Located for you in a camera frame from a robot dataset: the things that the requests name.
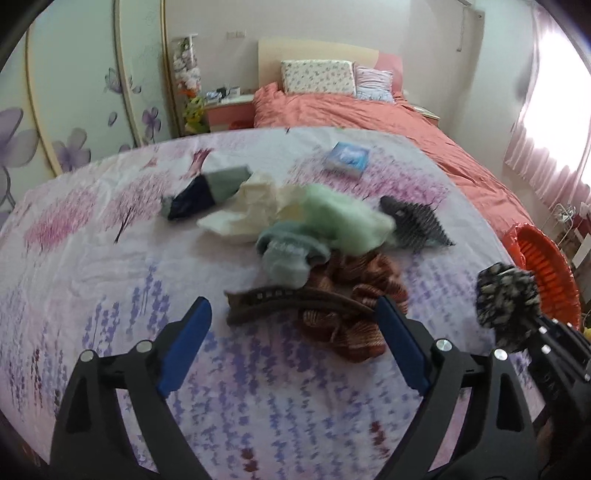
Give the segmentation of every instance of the purple flower painting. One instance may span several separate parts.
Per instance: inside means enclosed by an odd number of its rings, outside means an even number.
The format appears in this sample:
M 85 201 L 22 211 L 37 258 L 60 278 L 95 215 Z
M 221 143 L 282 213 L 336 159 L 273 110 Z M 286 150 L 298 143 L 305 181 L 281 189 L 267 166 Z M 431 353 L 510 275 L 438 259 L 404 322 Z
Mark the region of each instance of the purple flower painting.
M 23 111 L 21 108 L 9 108 L 0 111 L 0 205 L 8 200 L 14 207 L 14 199 L 10 193 L 10 176 L 8 168 L 27 165 L 35 156 L 39 144 L 37 130 L 23 130 L 17 134 L 21 124 Z M 8 218 L 8 212 L 0 213 L 0 227 Z
M 121 85 L 121 77 L 119 73 L 114 68 L 109 68 L 109 73 L 105 75 L 105 92 L 113 92 L 119 95 L 123 94 L 123 86 Z M 142 92 L 141 85 L 136 85 L 134 87 L 133 78 L 129 77 L 129 88 L 135 94 Z
M 154 134 L 160 132 L 160 129 L 162 128 L 162 122 L 158 118 L 158 109 L 155 106 L 153 106 L 150 111 L 144 110 L 142 123 L 146 125 L 146 140 L 153 140 Z
M 75 128 L 68 137 L 68 145 L 53 142 L 53 150 L 64 172 L 74 171 L 90 163 L 90 149 L 82 148 L 86 142 L 86 130 Z
M 111 114 L 109 115 L 109 121 L 107 122 L 107 124 L 110 127 L 112 127 L 116 121 L 117 121 L 117 112 L 111 112 Z

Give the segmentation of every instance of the orange laundry basket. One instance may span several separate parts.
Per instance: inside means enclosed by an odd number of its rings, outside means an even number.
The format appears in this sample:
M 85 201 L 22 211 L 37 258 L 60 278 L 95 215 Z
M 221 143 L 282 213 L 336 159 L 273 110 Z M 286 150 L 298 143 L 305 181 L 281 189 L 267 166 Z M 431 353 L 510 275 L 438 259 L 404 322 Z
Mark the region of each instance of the orange laundry basket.
M 579 289 L 556 244 L 535 226 L 524 223 L 511 227 L 502 242 L 517 267 L 534 273 L 542 312 L 581 328 Z

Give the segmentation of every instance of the blue box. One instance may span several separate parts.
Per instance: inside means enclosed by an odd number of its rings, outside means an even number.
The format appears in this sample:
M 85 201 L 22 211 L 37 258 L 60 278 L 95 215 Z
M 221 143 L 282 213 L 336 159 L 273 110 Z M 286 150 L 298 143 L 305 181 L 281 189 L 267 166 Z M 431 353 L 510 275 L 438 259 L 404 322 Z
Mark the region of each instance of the blue box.
M 324 167 L 360 179 L 369 163 L 369 149 L 339 142 L 326 156 Z

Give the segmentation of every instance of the pink striped pillow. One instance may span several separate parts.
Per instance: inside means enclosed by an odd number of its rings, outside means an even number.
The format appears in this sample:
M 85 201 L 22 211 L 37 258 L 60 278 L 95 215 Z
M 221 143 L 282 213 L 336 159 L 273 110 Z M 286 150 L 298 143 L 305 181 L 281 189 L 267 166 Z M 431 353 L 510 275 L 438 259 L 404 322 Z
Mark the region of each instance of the pink striped pillow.
M 357 98 L 361 100 L 377 100 L 394 102 L 392 98 L 392 72 L 370 69 L 355 64 L 355 86 Z

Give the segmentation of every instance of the cream fabric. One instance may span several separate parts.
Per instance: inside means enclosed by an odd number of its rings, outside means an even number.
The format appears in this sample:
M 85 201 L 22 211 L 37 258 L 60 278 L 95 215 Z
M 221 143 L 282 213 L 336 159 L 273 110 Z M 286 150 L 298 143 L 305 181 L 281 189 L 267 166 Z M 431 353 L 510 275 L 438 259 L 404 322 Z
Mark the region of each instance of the cream fabric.
M 355 77 L 350 61 L 283 60 L 281 76 L 286 93 L 355 95 Z
M 303 219 L 302 187 L 278 187 L 273 177 L 255 173 L 242 184 L 223 210 L 211 213 L 197 224 L 233 243 L 256 242 L 258 236 L 279 220 Z

